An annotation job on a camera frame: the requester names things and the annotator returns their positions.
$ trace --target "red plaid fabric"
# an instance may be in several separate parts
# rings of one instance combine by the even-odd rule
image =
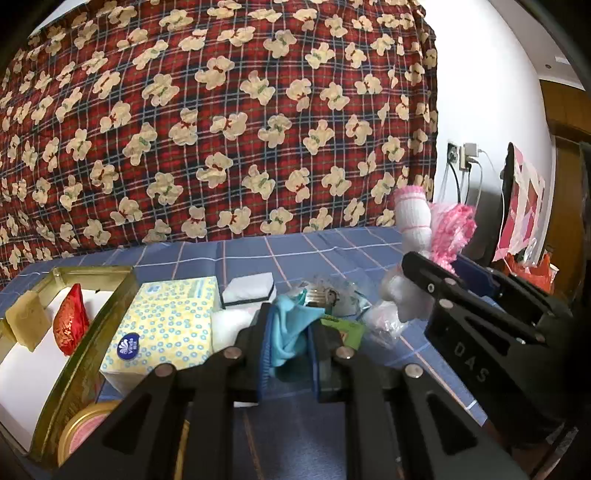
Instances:
[[[393,225],[395,188],[433,194],[424,14],[92,0],[43,28],[0,91],[2,282],[121,245]]]

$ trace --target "round tin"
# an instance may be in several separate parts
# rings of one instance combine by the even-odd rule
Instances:
[[[119,403],[119,400],[95,403],[74,415],[61,434],[60,443],[57,447],[57,464],[59,466],[95,431],[95,428],[109,416]],[[182,477],[184,450],[187,445],[188,436],[189,423],[185,420],[181,441],[178,446],[174,480],[180,480]]]

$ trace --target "plaid blanket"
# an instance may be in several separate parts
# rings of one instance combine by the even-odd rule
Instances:
[[[215,275],[220,289],[242,275],[272,272],[280,293],[315,275],[347,278],[365,286],[371,301],[386,269],[402,259],[394,228],[340,228],[315,233],[243,238],[194,244],[154,244],[29,265],[0,292],[0,314],[53,267],[134,265],[140,282]],[[412,322],[391,351],[364,340],[375,361],[401,368],[422,365],[480,423],[485,413],[457,375]],[[101,400],[119,398],[105,385]],[[234,478],[253,480],[345,477],[345,409],[317,404],[309,382],[269,383],[260,407],[236,409]]]
[[[0,284],[121,245],[393,225],[395,188],[433,192],[424,14],[91,0],[33,34],[0,85]]]

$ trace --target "table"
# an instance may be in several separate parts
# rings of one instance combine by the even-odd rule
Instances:
[[[160,243],[36,262],[0,291],[0,314],[52,268],[75,265],[133,265],[140,283],[215,275],[220,289],[234,277],[272,272],[278,293],[314,275],[342,277],[369,287],[369,299],[375,301],[384,272],[402,259],[400,244],[395,228],[363,227],[196,244]],[[427,341],[425,325],[412,322],[391,351],[367,340],[361,350],[392,367],[421,364],[482,425],[485,413]],[[118,394],[105,384],[101,400],[112,397]],[[344,414],[344,405],[317,404],[308,381],[272,380],[263,404],[235,411],[234,478],[342,480],[346,477]],[[37,469],[30,470],[37,478],[42,476]]]

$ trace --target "electrical outlet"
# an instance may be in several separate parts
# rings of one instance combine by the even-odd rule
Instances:
[[[447,163],[458,163],[460,161],[460,147],[455,143],[447,142]]]
[[[464,147],[460,147],[460,170],[461,171],[468,171],[470,168],[468,167],[468,161],[466,158],[466,149]]]

